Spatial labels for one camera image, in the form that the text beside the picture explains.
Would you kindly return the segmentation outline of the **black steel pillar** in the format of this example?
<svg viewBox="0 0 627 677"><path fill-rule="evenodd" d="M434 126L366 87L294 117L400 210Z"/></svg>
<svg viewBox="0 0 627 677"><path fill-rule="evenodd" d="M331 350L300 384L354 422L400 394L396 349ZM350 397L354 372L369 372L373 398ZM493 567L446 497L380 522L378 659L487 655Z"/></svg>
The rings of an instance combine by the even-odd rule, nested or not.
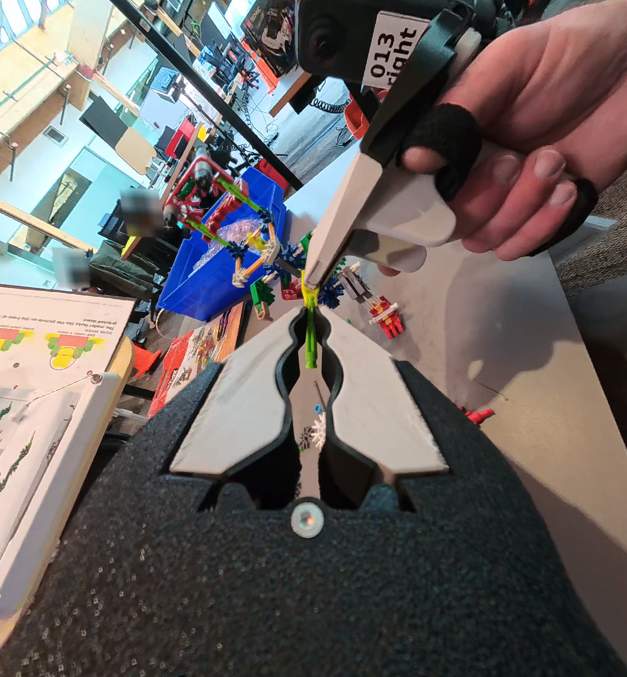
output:
<svg viewBox="0 0 627 677"><path fill-rule="evenodd" d="M240 118L240 115L224 101L224 98L216 93L213 87L202 79L192 65L185 61L181 53L153 27L151 22L131 2L110 1L110 3L134 25L135 29L150 42L159 55L165 57L172 67L177 69L185 80L192 84L223 118L228 120L229 124L247 140L261 157L267 159L275 171L283 176L294 190L300 190L303 187L301 180L263 143L252 128Z"/></svg>

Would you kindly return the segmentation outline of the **blue storage bin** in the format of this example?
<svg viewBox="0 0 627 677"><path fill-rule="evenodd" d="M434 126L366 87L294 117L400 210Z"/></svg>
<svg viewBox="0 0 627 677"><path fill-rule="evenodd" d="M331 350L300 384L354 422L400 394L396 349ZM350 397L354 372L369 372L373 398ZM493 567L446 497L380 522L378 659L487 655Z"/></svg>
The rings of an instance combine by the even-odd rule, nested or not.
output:
<svg viewBox="0 0 627 677"><path fill-rule="evenodd" d="M259 207L269 209L275 217L275 234L286 241L287 210L284 190L270 177L254 167L241 175L248 186L248 196ZM208 321L238 303L250 292L250 284L265 274L255 269L243 288L232 284L235 262L217 242L207 243L201 233L192 233L182 241L164 288L157 301L158 309Z"/></svg>

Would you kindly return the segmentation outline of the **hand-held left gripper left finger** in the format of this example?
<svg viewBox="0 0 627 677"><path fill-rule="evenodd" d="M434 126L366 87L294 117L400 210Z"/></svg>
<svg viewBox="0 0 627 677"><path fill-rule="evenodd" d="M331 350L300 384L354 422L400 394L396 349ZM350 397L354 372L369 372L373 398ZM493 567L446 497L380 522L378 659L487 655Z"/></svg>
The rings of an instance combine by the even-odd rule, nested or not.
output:
<svg viewBox="0 0 627 677"><path fill-rule="evenodd" d="M171 473L227 477L285 439L292 427L290 392L300 375L301 326L296 307L223 361Z"/></svg>

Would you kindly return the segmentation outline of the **clear picture sleeve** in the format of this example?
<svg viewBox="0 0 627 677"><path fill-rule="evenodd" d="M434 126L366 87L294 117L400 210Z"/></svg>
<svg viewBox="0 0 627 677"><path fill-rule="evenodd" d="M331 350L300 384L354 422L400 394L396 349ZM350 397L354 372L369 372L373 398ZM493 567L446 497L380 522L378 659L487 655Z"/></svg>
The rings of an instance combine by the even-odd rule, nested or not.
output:
<svg viewBox="0 0 627 677"><path fill-rule="evenodd" d="M0 560L71 423L81 393L0 386Z"/></svg>

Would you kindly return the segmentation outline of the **orange bucket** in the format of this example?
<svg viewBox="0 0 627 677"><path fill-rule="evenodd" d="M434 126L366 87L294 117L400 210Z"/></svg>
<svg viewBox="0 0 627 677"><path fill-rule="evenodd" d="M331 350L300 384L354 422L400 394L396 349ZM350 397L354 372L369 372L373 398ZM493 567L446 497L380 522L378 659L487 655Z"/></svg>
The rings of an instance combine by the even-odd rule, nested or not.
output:
<svg viewBox="0 0 627 677"><path fill-rule="evenodd" d="M369 128L369 121L363 114L358 102L351 96L344 109L346 127L356 140L361 140Z"/></svg>

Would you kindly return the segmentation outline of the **printed toy packaging bag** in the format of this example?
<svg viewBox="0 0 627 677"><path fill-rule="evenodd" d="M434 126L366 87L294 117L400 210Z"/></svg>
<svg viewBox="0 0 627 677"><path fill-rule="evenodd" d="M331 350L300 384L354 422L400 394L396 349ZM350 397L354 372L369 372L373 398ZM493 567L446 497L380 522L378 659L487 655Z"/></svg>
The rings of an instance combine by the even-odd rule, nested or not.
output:
<svg viewBox="0 0 627 677"><path fill-rule="evenodd" d="M162 376L147 413L148 419L209 366L222 362L241 345L243 316L249 309L245 302L238 303L204 326L173 340L163 360Z"/></svg>

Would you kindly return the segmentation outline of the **person's right hand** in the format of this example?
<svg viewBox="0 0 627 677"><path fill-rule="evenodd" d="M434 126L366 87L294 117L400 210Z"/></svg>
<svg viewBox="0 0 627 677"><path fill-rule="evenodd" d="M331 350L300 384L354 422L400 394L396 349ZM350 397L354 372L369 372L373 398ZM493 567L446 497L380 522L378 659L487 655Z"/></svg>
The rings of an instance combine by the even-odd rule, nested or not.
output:
<svg viewBox="0 0 627 677"><path fill-rule="evenodd" d="M502 151L450 201L455 239L502 261L533 253L578 203L627 169L627 1L574 7L486 47L440 105L465 109Z"/></svg>

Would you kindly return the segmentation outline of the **white instruction board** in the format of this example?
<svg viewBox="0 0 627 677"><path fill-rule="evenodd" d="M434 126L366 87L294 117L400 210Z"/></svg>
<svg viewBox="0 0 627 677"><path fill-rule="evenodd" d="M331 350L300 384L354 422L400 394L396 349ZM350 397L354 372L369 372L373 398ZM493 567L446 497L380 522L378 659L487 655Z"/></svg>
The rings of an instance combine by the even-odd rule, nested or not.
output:
<svg viewBox="0 0 627 677"><path fill-rule="evenodd" d="M0 385L45 392L105 372L133 302L0 285Z"/></svg>

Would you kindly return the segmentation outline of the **clear plastic wrap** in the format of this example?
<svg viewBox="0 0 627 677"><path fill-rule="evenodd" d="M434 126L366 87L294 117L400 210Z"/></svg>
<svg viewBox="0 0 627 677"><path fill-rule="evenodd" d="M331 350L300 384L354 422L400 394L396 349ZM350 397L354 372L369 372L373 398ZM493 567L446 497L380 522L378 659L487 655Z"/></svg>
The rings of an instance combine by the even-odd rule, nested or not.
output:
<svg viewBox="0 0 627 677"><path fill-rule="evenodd" d="M207 225L195 222L192 225L195 228L193 235L200 237L200 244L207 245L199 260L193 264L193 271L228 256L238 261L241 267L247 268L248 253L259 257L270 242L269 226L251 217L223 225L213 235L210 235Z"/></svg>

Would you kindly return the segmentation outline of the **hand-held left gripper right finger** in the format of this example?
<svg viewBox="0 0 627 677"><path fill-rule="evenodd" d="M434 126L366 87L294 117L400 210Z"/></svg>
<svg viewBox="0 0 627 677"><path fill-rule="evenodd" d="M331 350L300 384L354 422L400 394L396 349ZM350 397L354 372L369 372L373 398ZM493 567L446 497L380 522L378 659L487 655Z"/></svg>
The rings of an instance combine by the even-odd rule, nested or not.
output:
<svg viewBox="0 0 627 677"><path fill-rule="evenodd" d="M332 386L327 438L335 437L394 477L447 472L441 454L392 355L327 308L325 347L341 369Z"/></svg>

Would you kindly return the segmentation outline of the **colourful construction toy model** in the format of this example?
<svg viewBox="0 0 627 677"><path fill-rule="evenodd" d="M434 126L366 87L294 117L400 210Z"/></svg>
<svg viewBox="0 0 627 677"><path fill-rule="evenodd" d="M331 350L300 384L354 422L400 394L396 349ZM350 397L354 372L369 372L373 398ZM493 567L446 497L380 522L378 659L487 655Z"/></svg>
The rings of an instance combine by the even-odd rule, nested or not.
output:
<svg viewBox="0 0 627 677"><path fill-rule="evenodd" d="M252 253L248 253L247 263L249 267L243 268L238 261L235 261L235 273L232 284L238 288L243 288L248 282L250 275L259 267L263 267L265 274L250 284L249 294L240 301L250 298L254 308L257 310L257 314L261 317L268 316L269 307L274 302L276 293L279 293L284 301L303 302L301 281L304 275L312 229L302 231L299 238L293 239L291 228L292 214L286 209L285 224L288 228L288 237L286 241L282 242L275 234L275 217L273 213L267 208L259 207L249 198L247 183L244 179L241 179L241 176L234 183L230 183L227 179L217 176L216 183L220 188L224 189L223 195L216 205L205 213L205 216L199 216L198 211L191 209L191 207L195 207L196 198L199 197L198 191L195 187L191 186L190 178L185 179L182 191L180 191L178 196L175 196L175 199L179 201L180 216L185 217L184 225L188 226L191 234L195 231L192 222L207 225L210 228L210 235L213 235L219 227L230 224L233 221L250 217L259 219L269 226L270 242L261 256L257 257Z"/></svg>

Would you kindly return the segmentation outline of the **black and wood panel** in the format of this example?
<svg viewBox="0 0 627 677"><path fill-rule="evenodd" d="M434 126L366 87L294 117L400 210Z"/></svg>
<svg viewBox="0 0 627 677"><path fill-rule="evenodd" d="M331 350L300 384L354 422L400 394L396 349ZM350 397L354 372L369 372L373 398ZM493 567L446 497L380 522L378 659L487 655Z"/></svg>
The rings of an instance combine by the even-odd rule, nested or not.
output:
<svg viewBox="0 0 627 677"><path fill-rule="evenodd" d="M142 134L128 127L101 98L94 98L83 112L80 121L140 175L147 173L157 156L155 148Z"/></svg>

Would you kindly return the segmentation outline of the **white and blue document stand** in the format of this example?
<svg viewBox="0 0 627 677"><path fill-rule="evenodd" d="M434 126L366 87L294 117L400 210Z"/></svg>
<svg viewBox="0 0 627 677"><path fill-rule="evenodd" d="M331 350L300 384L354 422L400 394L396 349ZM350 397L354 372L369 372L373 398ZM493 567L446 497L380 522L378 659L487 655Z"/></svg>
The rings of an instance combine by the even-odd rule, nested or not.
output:
<svg viewBox="0 0 627 677"><path fill-rule="evenodd" d="M82 381L71 423L0 560L0 649L34 600L133 363L131 340L123 337L105 383Z"/></svg>

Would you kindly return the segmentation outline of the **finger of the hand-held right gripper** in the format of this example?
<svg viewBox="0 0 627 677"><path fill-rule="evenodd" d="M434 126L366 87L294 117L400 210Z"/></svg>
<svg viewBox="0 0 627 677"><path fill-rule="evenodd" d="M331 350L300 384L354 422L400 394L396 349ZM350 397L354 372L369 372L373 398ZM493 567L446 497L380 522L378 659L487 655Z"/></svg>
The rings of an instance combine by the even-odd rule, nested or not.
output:
<svg viewBox="0 0 627 677"><path fill-rule="evenodd" d="M320 288L342 255L352 226L382 177L382 165L361 151L356 152L332 200L313 230L304 285Z"/></svg>

